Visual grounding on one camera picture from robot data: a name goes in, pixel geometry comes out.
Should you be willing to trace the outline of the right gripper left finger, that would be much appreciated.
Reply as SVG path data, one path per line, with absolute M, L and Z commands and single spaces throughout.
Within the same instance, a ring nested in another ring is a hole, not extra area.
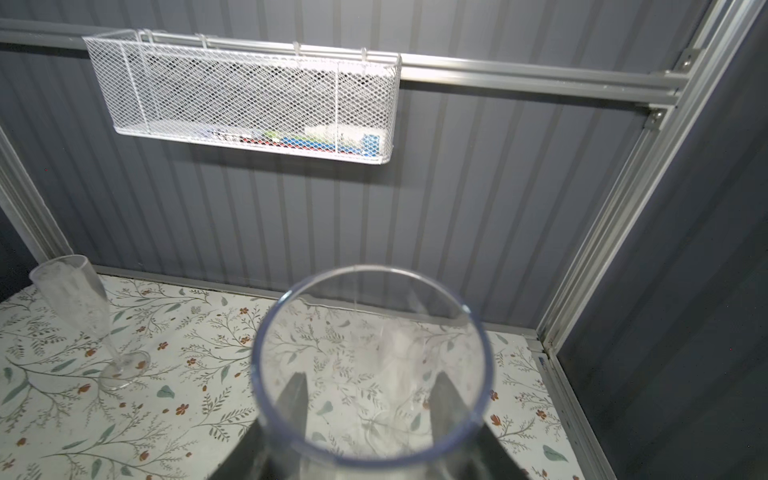
M 306 432 L 308 397 L 306 374 L 294 373 L 278 397 L 278 412 L 287 415 L 288 431 Z M 300 470 L 301 455 L 290 445 L 287 433 L 268 425 L 262 415 L 209 478 L 300 479 Z

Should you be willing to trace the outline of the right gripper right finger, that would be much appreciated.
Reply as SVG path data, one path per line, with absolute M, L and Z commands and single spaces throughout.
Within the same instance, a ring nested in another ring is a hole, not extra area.
M 428 402 L 433 445 L 446 445 L 437 459 L 428 464 L 429 479 L 527 477 L 490 428 L 465 404 L 446 373 L 436 376 Z

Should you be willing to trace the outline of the glass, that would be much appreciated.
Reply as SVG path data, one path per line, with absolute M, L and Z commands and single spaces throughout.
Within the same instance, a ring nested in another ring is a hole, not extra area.
M 258 419 L 286 432 L 301 455 L 300 479 L 429 479 L 435 447 L 430 409 L 411 422 L 380 424 L 377 344 L 387 323 L 420 323 L 436 376 L 446 373 L 484 422 L 493 380 L 488 335 L 453 291 L 417 272 L 353 265 L 311 276 L 284 293 L 261 320 L 251 354 Z M 278 397 L 305 373 L 305 433 L 288 431 Z

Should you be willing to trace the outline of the clear champagne flute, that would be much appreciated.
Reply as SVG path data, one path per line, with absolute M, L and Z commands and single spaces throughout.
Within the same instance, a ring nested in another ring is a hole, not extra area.
M 411 422 L 430 409 L 429 387 L 434 366 L 428 330 L 420 323 L 385 324 L 377 344 L 376 383 L 380 387 L 380 424 Z
M 151 361 L 147 352 L 121 353 L 114 345 L 110 302 L 86 256 L 71 254 L 48 260 L 37 265 L 29 278 L 60 319 L 97 340 L 110 354 L 99 375 L 102 389 L 121 390 L 147 371 Z

